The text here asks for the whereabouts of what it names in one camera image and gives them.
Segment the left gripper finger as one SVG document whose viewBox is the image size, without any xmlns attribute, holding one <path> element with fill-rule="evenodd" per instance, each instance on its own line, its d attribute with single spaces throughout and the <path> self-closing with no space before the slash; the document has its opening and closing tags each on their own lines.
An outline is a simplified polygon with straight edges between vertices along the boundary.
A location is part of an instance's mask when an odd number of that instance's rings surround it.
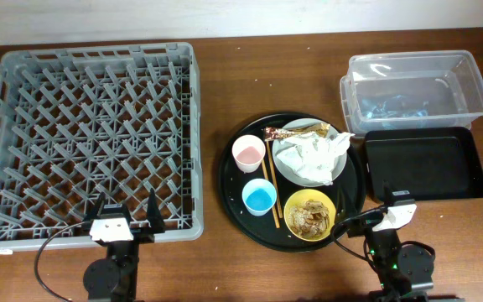
<svg viewBox="0 0 483 302">
<path fill-rule="evenodd" d="M 152 233 L 165 233 L 166 226 L 158 208 L 154 189 L 150 190 L 147 203 L 147 221 Z"/>
<path fill-rule="evenodd" d="M 101 209 L 103 208 L 105 201 L 106 195 L 104 193 L 100 193 L 94 206 L 86 214 L 85 221 L 94 221 L 95 219 L 97 219 L 101 213 Z"/>
</svg>

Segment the brown food scraps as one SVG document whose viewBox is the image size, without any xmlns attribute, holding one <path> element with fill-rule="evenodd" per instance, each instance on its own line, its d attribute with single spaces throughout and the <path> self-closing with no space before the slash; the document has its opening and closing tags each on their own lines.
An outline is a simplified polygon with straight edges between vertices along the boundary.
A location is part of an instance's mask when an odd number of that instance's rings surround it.
<svg viewBox="0 0 483 302">
<path fill-rule="evenodd" d="M 321 202 L 307 200 L 290 208 L 291 231 L 305 240 L 321 238 L 330 226 L 329 209 Z"/>
</svg>

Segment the white paper napkin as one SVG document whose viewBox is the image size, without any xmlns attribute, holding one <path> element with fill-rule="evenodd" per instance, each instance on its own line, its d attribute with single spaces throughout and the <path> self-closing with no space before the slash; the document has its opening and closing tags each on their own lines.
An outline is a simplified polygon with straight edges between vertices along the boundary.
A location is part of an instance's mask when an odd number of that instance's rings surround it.
<svg viewBox="0 0 483 302">
<path fill-rule="evenodd" d="M 322 138 L 316 133 L 306 133 L 280 139 L 281 143 L 292 146 L 278 154 L 278 159 L 301 178 L 323 185 L 332 185 L 332 172 L 335 158 L 347 153 L 351 146 L 352 133 L 337 133 L 330 138 Z"/>
</svg>

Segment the yellow bowl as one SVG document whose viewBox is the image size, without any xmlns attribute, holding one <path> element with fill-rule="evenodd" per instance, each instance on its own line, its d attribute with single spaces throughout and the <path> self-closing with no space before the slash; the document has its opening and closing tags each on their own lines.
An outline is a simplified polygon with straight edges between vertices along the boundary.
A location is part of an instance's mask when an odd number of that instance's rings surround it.
<svg viewBox="0 0 483 302">
<path fill-rule="evenodd" d="M 300 204 L 300 203 L 307 201 L 307 200 L 321 201 L 329 209 L 329 213 L 330 213 L 330 226 L 325 231 L 325 234 L 321 238 L 316 239 L 316 240 L 305 240 L 305 239 L 302 239 L 301 237 L 298 237 L 297 235 L 295 235 L 291 231 L 290 225 L 289 225 L 288 214 L 290 212 L 290 208 L 294 205 Z M 303 189 L 303 190 L 299 190 L 299 191 L 293 193 L 288 198 L 288 200 L 287 200 L 287 202 L 286 202 L 286 204 L 283 208 L 283 218 L 285 220 L 287 228 L 297 238 L 299 238 L 303 241 L 306 241 L 306 242 L 319 242 L 319 241 L 322 241 L 325 238 L 327 238 L 330 235 L 330 231 L 331 231 L 332 226 L 335 224 L 335 215 L 336 215 L 336 208 L 335 208 L 333 201 L 323 192 L 318 191 L 318 190 L 313 190 L 313 189 Z"/>
</svg>

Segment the grey round plate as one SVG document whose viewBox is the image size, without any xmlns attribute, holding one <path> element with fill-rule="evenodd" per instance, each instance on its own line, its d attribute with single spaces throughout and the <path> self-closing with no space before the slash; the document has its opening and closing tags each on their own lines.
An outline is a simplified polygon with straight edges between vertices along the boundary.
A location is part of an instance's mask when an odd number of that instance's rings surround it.
<svg viewBox="0 0 483 302">
<path fill-rule="evenodd" d="M 312 126 L 316 123 L 320 123 L 321 120 L 316 118 L 298 118 L 294 119 L 291 122 L 287 122 L 283 128 L 290 129 L 290 128 L 305 128 L 308 126 Z M 307 180 L 301 177 L 298 177 L 292 169 L 290 169 L 286 164 L 282 163 L 278 159 L 278 154 L 286 148 L 291 147 L 291 143 L 281 143 L 278 140 L 275 140 L 272 144 L 272 155 L 273 155 L 273 162 L 275 165 L 276 170 L 288 181 L 296 184 L 301 185 L 303 187 L 319 187 L 323 185 L 323 183 L 314 182 L 311 180 Z M 334 164 L 335 168 L 332 172 L 332 180 L 335 181 L 339 175 L 342 173 L 343 169 L 345 168 L 345 164 L 347 161 L 347 153 L 342 154 L 340 157 L 335 158 Z"/>
</svg>

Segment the blue plastic cup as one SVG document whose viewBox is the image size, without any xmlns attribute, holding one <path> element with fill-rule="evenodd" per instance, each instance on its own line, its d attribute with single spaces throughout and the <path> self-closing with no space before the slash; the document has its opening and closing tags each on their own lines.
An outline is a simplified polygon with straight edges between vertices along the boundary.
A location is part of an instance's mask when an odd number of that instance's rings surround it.
<svg viewBox="0 0 483 302">
<path fill-rule="evenodd" d="M 276 204 L 278 194 L 273 184 L 265 179 L 250 180 L 241 193 L 242 202 L 254 216 L 263 216 Z"/>
</svg>

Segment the pink plastic cup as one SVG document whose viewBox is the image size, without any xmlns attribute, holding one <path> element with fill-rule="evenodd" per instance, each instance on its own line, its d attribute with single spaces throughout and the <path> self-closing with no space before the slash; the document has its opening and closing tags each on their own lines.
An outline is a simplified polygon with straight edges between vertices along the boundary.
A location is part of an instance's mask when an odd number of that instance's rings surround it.
<svg viewBox="0 0 483 302">
<path fill-rule="evenodd" d="M 259 137 L 242 135 L 233 143 L 231 153 L 241 172 L 252 173 L 261 165 L 266 147 Z"/>
</svg>

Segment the wooden chopstick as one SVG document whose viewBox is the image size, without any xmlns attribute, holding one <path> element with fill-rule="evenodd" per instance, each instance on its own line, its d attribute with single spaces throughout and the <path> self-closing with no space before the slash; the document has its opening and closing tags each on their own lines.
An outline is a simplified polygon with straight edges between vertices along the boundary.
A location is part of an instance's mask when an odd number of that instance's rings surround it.
<svg viewBox="0 0 483 302">
<path fill-rule="evenodd" d="M 280 200 L 277 177 L 276 177 L 276 174 L 275 174 L 275 166 L 274 166 L 274 162 L 273 162 L 273 153 L 272 153 L 272 150 L 271 150 L 271 147 L 270 147 L 270 142 L 265 141 L 265 144 L 266 144 L 266 148 L 267 148 L 267 156 L 268 156 L 269 167 L 270 167 L 270 170 L 271 170 L 273 185 L 274 185 L 274 188 L 277 192 L 276 205 L 277 205 L 277 209 L 278 209 L 278 218 L 283 219 L 283 210 L 282 210 L 282 205 L 281 205 L 281 200 Z"/>
<path fill-rule="evenodd" d="M 267 174 L 267 167 L 266 167 L 264 159 L 262 159 L 262 161 L 261 161 L 261 166 L 262 166 L 262 172 L 263 172 L 263 175 L 264 175 L 264 179 L 269 182 L 269 178 L 268 178 L 268 174 Z M 273 213 L 273 219 L 274 219 L 275 227 L 277 229 L 279 229 L 280 224 L 279 224 L 278 214 L 277 214 L 275 206 L 272 206 L 272 213 Z"/>
</svg>

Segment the gold foil snack wrapper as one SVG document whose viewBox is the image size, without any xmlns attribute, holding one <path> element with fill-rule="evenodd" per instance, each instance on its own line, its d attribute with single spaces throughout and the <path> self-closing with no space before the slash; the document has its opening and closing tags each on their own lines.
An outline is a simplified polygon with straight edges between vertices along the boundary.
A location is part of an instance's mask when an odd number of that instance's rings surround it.
<svg viewBox="0 0 483 302">
<path fill-rule="evenodd" d="M 319 122 L 310 126 L 304 126 L 301 128 L 271 128 L 266 127 L 263 131 L 264 141 L 273 141 L 279 139 L 290 138 L 300 134 L 306 133 L 316 133 L 322 138 L 325 138 L 328 131 L 330 130 L 330 125 L 328 123 Z"/>
</svg>

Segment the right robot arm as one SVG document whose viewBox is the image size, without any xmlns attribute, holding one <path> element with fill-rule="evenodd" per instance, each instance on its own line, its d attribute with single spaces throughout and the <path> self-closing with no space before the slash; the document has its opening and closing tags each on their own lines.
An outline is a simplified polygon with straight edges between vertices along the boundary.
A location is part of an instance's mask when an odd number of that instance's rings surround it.
<svg viewBox="0 0 483 302">
<path fill-rule="evenodd" d="M 371 301 L 427 301 L 433 288 L 435 251 L 427 244 L 401 241 L 397 231 L 412 219 L 417 205 L 406 190 L 383 182 L 383 204 L 347 222 L 349 237 L 363 237 L 363 255 L 376 273 L 381 289 Z"/>
</svg>

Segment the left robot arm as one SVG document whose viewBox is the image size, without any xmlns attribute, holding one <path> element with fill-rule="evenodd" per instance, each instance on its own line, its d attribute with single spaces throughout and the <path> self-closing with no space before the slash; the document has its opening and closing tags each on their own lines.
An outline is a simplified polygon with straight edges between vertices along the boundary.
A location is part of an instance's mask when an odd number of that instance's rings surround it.
<svg viewBox="0 0 483 302">
<path fill-rule="evenodd" d="M 139 247 L 155 242 L 166 226 L 150 191 L 147 201 L 147 226 L 130 227 L 127 205 L 109 204 L 100 194 L 93 209 L 86 215 L 84 229 L 91 240 L 106 248 L 106 256 L 91 263 L 83 276 L 89 301 L 134 301 L 138 281 Z"/>
</svg>

